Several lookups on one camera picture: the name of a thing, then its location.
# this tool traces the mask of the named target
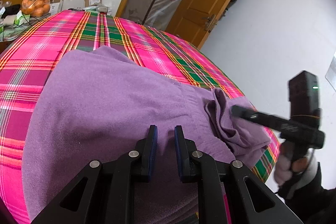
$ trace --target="metal screw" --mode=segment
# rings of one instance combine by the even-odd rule
[[[131,157],[131,158],[135,158],[139,155],[139,152],[136,151],[136,150],[133,150],[131,152],[128,153],[128,155]]]
[[[240,168],[240,167],[243,166],[243,164],[242,164],[242,162],[241,162],[240,160],[234,160],[234,161],[232,162],[232,165],[233,165],[234,167],[236,167],[236,168]]]
[[[98,160],[93,160],[92,162],[90,162],[90,167],[92,168],[96,168],[99,166],[99,161]]]
[[[195,158],[200,158],[200,157],[203,156],[203,153],[202,153],[201,151],[196,150],[196,151],[194,151],[194,152],[192,153],[192,155],[193,155]]]

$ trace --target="plastic bag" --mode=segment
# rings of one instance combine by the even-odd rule
[[[41,17],[50,11],[50,0],[23,0],[22,12],[33,17]]]

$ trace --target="purple cloth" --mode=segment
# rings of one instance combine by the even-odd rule
[[[158,128],[156,163],[152,181],[136,185],[135,222],[175,223],[191,215],[197,210],[197,186],[179,181],[176,125],[199,150],[224,162],[236,154],[252,166],[269,143],[261,127],[250,133],[252,124],[231,122],[228,108],[236,99],[217,89],[214,94],[137,66],[109,47],[65,54],[41,93],[27,133],[22,182],[30,219],[90,160],[107,162],[133,150],[151,124]],[[245,97],[239,102],[249,104]]]

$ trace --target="black sleeve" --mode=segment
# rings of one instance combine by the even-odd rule
[[[285,199],[286,205],[306,222],[308,218],[326,210],[335,197],[336,189],[326,190],[321,186],[320,163],[315,178],[306,186],[296,190],[292,199]]]

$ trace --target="plaid bedsheet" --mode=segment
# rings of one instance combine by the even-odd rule
[[[139,66],[181,83],[222,88],[230,98],[243,93],[188,42],[134,22],[63,11],[47,18],[14,41],[0,55],[0,196],[19,224],[30,223],[22,190],[21,161],[31,114],[52,70],[73,49],[113,47]],[[253,168],[266,181],[278,156],[272,143]]]

